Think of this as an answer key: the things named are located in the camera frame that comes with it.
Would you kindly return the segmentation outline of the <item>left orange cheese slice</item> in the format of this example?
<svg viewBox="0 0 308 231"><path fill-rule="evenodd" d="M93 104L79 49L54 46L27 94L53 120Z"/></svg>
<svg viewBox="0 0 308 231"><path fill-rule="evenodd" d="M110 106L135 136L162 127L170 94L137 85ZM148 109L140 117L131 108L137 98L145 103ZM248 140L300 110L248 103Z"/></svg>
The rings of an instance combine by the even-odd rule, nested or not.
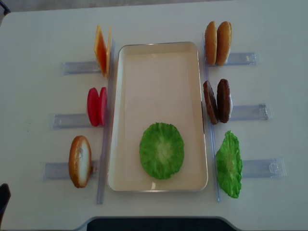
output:
<svg viewBox="0 0 308 231"><path fill-rule="evenodd" d="M96 55L103 76L106 74L106 63L107 63L106 52L107 49L103 39L102 30L100 25L97 25L95 42L94 42L94 53Z"/></svg>

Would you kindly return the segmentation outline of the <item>bun slice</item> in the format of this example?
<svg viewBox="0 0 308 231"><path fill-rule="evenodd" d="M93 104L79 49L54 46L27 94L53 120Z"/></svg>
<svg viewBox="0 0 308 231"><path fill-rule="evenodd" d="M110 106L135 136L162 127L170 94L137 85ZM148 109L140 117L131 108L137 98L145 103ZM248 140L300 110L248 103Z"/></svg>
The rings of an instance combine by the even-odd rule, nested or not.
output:
<svg viewBox="0 0 308 231"><path fill-rule="evenodd" d="M228 21L222 22L217 30L217 65L224 65L231 50L232 27Z"/></svg>
<svg viewBox="0 0 308 231"><path fill-rule="evenodd" d="M209 65L215 65L217 58L217 29L215 21L211 21L205 30L205 55Z"/></svg>

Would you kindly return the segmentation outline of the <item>left bun slice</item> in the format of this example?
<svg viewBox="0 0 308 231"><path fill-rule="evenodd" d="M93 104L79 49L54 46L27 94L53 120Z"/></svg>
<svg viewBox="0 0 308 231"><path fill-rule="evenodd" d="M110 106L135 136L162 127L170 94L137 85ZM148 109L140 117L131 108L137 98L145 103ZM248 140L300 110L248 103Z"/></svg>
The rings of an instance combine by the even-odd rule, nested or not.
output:
<svg viewBox="0 0 308 231"><path fill-rule="evenodd" d="M217 29L215 21L211 21L205 30L205 55L209 65L215 65L217 58Z"/></svg>

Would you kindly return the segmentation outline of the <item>clear patty holder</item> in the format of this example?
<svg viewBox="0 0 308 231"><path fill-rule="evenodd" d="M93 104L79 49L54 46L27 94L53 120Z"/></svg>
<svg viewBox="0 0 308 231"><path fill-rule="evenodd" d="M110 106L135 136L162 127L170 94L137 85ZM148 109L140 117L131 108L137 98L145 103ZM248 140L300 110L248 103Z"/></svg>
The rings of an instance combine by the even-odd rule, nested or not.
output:
<svg viewBox="0 0 308 231"><path fill-rule="evenodd" d="M268 120L269 115L265 104L235 105L232 109L230 121Z"/></svg>

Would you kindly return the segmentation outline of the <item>brown meat patty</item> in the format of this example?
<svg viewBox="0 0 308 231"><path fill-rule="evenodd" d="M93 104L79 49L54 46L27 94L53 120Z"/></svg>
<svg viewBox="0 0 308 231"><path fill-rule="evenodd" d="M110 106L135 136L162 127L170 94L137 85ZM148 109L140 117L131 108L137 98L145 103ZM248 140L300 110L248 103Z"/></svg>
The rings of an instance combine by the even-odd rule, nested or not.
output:
<svg viewBox="0 0 308 231"><path fill-rule="evenodd" d="M218 110L214 92L208 80L204 82L203 88L207 114L211 123L215 125L218 123Z"/></svg>
<svg viewBox="0 0 308 231"><path fill-rule="evenodd" d="M229 83L221 79L217 88L217 107L220 122L227 123L231 113L231 94Z"/></svg>

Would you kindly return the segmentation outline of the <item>black object left edge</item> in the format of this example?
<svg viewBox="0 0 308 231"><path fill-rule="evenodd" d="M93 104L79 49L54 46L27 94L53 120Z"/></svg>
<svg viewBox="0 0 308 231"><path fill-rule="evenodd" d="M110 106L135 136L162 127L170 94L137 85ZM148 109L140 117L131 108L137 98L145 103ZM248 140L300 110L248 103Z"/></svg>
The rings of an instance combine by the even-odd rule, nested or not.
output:
<svg viewBox="0 0 308 231"><path fill-rule="evenodd" d="M7 204L10 200L11 192L9 189L9 185L4 183L0 186L0 225L2 223L2 219L7 207Z"/></svg>

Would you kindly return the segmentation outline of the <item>clear bread holder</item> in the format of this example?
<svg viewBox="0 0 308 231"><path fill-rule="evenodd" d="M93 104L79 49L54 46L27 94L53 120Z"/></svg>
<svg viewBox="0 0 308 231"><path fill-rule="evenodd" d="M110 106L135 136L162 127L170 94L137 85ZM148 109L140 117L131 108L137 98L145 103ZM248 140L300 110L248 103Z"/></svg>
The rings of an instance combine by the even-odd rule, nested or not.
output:
<svg viewBox="0 0 308 231"><path fill-rule="evenodd" d="M92 161L90 178L97 177L99 172L99 161ZM43 163L41 178L43 180L69 180L69 164L61 163Z"/></svg>

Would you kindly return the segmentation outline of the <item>green lettuce leaf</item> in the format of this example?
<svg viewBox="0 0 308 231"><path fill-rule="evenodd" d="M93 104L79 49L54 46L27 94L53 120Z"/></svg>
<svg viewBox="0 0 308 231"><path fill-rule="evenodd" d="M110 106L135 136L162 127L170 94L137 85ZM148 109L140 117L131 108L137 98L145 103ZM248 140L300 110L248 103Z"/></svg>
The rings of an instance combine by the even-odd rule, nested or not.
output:
<svg viewBox="0 0 308 231"><path fill-rule="evenodd" d="M238 198L242 188L243 161L238 138L227 131L216 154L217 179L220 188L231 198Z"/></svg>
<svg viewBox="0 0 308 231"><path fill-rule="evenodd" d="M153 123L142 135L139 154L149 176L166 180L178 173L183 164L184 141L174 125Z"/></svg>

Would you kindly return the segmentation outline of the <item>clear lettuce holder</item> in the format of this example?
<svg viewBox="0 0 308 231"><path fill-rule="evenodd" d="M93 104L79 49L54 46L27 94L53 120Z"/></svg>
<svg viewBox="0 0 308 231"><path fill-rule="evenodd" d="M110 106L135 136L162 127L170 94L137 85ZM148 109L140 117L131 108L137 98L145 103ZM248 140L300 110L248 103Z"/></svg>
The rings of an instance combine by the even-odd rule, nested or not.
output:
<svg viewBox="0 0 308 231"><path fill-rule="evenodd" d="M243 178L281 177L286 177L286 169L283 158L243 161Z"/></svg>

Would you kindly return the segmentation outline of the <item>right brown meat patty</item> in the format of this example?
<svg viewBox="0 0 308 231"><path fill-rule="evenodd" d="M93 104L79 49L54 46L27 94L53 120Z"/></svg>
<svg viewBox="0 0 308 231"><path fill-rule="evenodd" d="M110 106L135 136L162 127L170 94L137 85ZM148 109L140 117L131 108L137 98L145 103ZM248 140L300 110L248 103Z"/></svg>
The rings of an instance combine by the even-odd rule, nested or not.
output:
<svg viewBox="0 0 308 231"><path fill-rule="evenodd" d="M217 107L220 122L227 123L231 113L231 94L229 83L221 79L217 88Z"/></svg>

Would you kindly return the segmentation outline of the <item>left brown meat patty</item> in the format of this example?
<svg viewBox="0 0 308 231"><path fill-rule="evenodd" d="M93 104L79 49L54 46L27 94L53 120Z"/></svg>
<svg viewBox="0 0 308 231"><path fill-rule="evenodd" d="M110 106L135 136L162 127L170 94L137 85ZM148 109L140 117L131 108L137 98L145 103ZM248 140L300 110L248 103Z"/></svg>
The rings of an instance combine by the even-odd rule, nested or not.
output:
<svg viewBox="0 0 308 231"><path fill-rule="evenodd" d="M218 123L218 110L214 92L208 80L204 82L203 88L207 114L211 123L215 125Z"/></svg>

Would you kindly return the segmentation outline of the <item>upright bread slice left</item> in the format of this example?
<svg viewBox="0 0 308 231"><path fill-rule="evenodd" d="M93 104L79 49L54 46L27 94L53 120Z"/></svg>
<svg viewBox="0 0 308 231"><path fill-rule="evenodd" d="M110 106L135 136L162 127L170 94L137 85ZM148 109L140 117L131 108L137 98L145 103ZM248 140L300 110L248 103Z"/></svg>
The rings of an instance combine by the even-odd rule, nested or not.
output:
<svg viewBox="0 0 308 231"><path fill-rule="evenodd" d="M77 188L86 187L91 173L91 148L85 136L76 136L69 152L69 176Z"/></svg>

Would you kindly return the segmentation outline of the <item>dark base bottom edge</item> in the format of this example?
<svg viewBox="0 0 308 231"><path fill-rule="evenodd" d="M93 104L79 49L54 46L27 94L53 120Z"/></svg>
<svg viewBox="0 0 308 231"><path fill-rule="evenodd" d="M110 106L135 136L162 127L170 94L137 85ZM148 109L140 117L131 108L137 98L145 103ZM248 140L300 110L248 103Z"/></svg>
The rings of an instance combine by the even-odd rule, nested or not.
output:
<svg viewBox="0 0 308 231"><path fill-rule="evenodd" d="M233 231L217 218L100 218L88 223L88 231Z"/></svg>

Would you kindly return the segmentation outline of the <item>right bun slice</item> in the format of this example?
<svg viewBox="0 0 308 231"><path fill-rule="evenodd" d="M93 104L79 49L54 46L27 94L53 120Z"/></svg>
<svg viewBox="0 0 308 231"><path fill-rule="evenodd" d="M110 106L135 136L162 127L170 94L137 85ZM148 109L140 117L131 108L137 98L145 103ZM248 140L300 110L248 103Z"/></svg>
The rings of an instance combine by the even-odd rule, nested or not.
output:
<svg viewBox="0 0 308 231"><path fill-rule="evenodd" d="M217 30L217 65L224 65L231 50L232 27L228 21L222 22Z"/></svg>

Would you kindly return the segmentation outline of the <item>long clear rail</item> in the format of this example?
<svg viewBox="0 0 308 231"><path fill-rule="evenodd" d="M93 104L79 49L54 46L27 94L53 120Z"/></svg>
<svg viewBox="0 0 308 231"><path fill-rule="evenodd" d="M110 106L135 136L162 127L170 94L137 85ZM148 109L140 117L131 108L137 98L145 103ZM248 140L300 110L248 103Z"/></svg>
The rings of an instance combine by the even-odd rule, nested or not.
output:
<svg viewBox="0 0 308 231"><path fill-rule="evenodd" d="M106 177L106 163L107 163L107 152L109 148L109 129L110 129L110 104L113 94L113 76L114 76L114 58L115 58L115 41L112 39L111 43L111 64L109 69L109 80L108 80L108 90L107 90L107 104L105 110L105 125L103 129L103 142L102 142L102 153L100 156L100 168L99 168L99 179L98 179L98 189L96 196L96 204L103 204L104 188L105 188L105 177Z"/></svg>
<svg viewBox="0 0 308 231"><path fill-rule="evenodd" d="M203 70L204 70L204 80L208 81L209 72L208 72L208 65L206 61L206 54L205 54L205 32L203 33ZM215 188L215 194L216 194L216 201L220 202L220 189L219 189L219 183L217 181L217 166L216 166L216 145L215 145L215 133L213 124L209 120L208 122L208 129L209 129L209 140L210 140L210 147L211 147L211 155L213 158L213 182L214 182L214 188Z"/></svg>

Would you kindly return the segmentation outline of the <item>clear bun holder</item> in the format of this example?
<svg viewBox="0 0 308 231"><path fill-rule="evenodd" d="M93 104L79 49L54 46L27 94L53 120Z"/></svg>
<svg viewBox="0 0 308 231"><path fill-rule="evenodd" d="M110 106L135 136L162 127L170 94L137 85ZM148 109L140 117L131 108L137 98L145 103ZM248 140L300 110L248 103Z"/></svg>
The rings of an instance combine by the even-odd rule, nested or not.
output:
<svg viewBox="0 0 308 231"><path fill-rule="evenodd" d="M261 61L259 52L235 52L229 54L225 65L257 65Z"/></svg>

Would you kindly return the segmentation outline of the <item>white rectangular tray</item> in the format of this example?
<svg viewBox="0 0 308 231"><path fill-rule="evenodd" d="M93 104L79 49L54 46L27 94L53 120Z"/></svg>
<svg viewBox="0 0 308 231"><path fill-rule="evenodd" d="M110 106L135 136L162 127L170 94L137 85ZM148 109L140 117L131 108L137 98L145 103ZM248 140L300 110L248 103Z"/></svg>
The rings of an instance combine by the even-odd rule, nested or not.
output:
<svg viewBox="0 0 308 231"><path fill-rule="evenodd" d="M126 45L115 83L108 186L115 192L203 190L208 171L197 46ZM141 165L142 135L156 123L174 125L184 142L183 164L167 180L151 177Z"/></svg>

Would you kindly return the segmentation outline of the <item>dark object top left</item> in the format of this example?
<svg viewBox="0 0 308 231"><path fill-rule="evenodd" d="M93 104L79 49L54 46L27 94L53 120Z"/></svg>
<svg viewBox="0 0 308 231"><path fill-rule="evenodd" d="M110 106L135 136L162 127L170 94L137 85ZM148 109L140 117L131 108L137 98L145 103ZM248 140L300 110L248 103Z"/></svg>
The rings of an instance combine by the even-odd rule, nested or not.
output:
<svg viewBox="0 0 308 231"><path fill-rule="evenodd" d="M4 15L7 15L11 12L8 6L2 0L0 0L0 6L4 9Z"/></svg>

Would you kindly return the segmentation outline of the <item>clear tomato holder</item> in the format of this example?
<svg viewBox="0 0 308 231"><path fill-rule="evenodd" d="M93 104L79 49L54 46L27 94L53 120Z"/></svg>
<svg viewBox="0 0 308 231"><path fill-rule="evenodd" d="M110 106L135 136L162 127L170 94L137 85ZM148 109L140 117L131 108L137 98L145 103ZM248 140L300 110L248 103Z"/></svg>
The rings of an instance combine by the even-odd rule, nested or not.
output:
<svg viewBox="0 0 308 231"><path fill-rule="evenodd" d="M88 128L91 123L86 114L55 114L52 117L53 129Z"/></svg>

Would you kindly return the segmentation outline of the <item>left long clear rail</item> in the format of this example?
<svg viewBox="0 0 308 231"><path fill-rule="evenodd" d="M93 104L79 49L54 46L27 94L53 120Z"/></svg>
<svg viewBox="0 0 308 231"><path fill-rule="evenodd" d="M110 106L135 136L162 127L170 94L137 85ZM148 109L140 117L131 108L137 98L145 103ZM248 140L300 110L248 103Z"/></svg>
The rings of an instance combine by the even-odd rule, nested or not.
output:
<svg viewBox="0 0 308 231"><path fill-rule="evenodd" d="M110 104L113 94L113 76L114 76L114 58L115 58L115 41L112 39L111 43L111 64L109 69L109 80L108 80L108 90L107 90L107 104L105 110L105 125L103 129L103 142L102 142L102 153L100 156L100 168L99 168L99 179L98 179L98 189L96 196L96 204L103 204L104 188L105 188L105 177L106 177L106 163L107 163L107 152L109 148L109 129L110 129Z"/></svg>

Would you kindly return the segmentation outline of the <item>clear cheese holder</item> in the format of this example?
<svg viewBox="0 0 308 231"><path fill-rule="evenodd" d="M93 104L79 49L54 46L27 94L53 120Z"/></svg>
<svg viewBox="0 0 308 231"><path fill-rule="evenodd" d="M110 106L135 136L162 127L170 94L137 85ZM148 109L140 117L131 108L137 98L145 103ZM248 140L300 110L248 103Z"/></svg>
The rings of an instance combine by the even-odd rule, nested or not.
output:
<svg viewBox="0 0 308 231"><path fill-rule="evenodd" d="M99 73L100 71L101 69L96 61L63 63L64 75L93 74Z"/></svg>

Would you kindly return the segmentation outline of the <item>right long clear rail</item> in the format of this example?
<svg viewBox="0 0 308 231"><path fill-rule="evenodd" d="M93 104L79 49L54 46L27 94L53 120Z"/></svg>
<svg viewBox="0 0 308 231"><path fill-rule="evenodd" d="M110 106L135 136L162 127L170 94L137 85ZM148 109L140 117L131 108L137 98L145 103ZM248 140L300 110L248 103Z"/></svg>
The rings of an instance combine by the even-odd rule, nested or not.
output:
<svg viewBox="0 0 308 231"><path fill-rule="evenodd" d="M208 65L206 61L206 54L205 54L205 32L203 33L203 70L204 70L204 80L208 81L209 72L208 72ZM213 124L209 120L208 122L208 129L209 129L209 140L210 140L210 147L211 147L211 155L213 158L213 182L214 182L214 188L215 188L215 194L216 194L216 201L220 202L220 189L219 189L219 183L217 181L217 166L216 166L216 145L215 145L215 133Z"/></svg>

